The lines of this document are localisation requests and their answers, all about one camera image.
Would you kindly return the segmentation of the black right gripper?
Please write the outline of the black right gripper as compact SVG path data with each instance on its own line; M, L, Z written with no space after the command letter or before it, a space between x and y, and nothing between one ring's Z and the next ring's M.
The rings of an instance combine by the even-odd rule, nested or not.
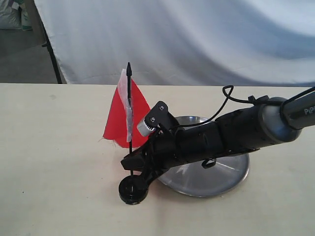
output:
M140 147L121 160L127 171L142 171L144 186L180 165L216 158L219 154L219 128L214 122L181 127L177 120L144 124L144 136L150 136Z

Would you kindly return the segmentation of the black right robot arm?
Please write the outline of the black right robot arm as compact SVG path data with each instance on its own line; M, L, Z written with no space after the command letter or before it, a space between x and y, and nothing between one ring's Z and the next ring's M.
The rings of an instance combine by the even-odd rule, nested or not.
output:
M147 141L121 161L131 174L120 182L119 192L144 194L173 167L201 162L207 169L209 160L292 142L315 123L314 88L290 99L250 96L245 104L247 108L214 115L205 123L181 125L159 101L139 123Z

